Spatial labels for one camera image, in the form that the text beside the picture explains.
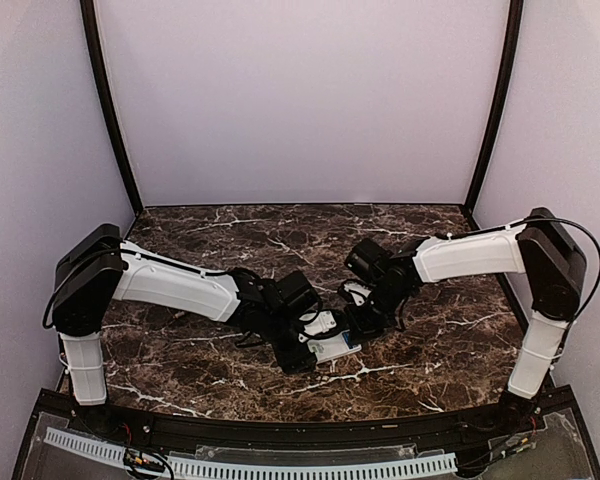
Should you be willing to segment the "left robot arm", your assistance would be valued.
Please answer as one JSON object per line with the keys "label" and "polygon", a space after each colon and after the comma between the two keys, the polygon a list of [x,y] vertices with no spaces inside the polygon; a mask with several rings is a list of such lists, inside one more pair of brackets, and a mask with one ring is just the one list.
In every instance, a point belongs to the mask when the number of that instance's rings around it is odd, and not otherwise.
{"label": "left robot arm", "polygon": [[120,412],[106,402],[100,340],[113,300],[194,313],[256,334],[286,374],[317,363],[300,327],[321,299],[302,272],[276,281],[240,267],[208,270],[143,250],[123,240],[118,226],[102,224],[58,262],[42,320],[58,333],[81,417],[100,436],[121,427]]}

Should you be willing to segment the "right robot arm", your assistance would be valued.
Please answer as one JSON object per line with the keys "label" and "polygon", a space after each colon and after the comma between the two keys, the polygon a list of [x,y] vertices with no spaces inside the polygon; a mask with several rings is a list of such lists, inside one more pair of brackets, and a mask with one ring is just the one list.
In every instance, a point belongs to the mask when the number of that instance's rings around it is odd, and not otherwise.
{"label": "right robot arm", "polygon": [[569,234],[580,224],[558,218],[544,207],[520,220],[461,234],[415,238],[397,251],[371,239],[358,243],[345,260],[365,294],[355,294],[345,308],[355,343],[381,336],[400,306],[425,284],[492,275],[525,276],[531,293],[531,316],[506,392],[490,413],[501,434],[514,432],[529,416],[533,399],[560,358],[572,325],[593,296],[585,294],[587,259]]}

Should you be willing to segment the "white remote control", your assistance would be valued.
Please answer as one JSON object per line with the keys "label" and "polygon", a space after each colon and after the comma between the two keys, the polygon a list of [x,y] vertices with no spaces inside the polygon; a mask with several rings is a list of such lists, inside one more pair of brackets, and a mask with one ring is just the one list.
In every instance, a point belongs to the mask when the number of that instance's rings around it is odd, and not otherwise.
{"label": "white remote control", "polygon": [[307,344],[309,349],[316,356],[317,364],[329,362],[359,352],[361,346],[351,346],[347,342],[347,335],[347,332],[341,332],[338,336],[329,339],[309,340]]}

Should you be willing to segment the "blue battery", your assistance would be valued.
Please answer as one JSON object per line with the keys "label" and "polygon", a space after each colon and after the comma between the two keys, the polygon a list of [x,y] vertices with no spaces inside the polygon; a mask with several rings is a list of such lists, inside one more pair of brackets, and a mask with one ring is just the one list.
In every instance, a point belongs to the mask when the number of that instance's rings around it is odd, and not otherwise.
{"label": "blue battery", "polygon": [[350,348],[350,349],[355,348],[356,345],[351,340],[351,336],[350,336],[350,332],[349,331],[342,332],[342,336],[343,336],[343,339],[344,339],[345,343],[347,344],[348,348]]}

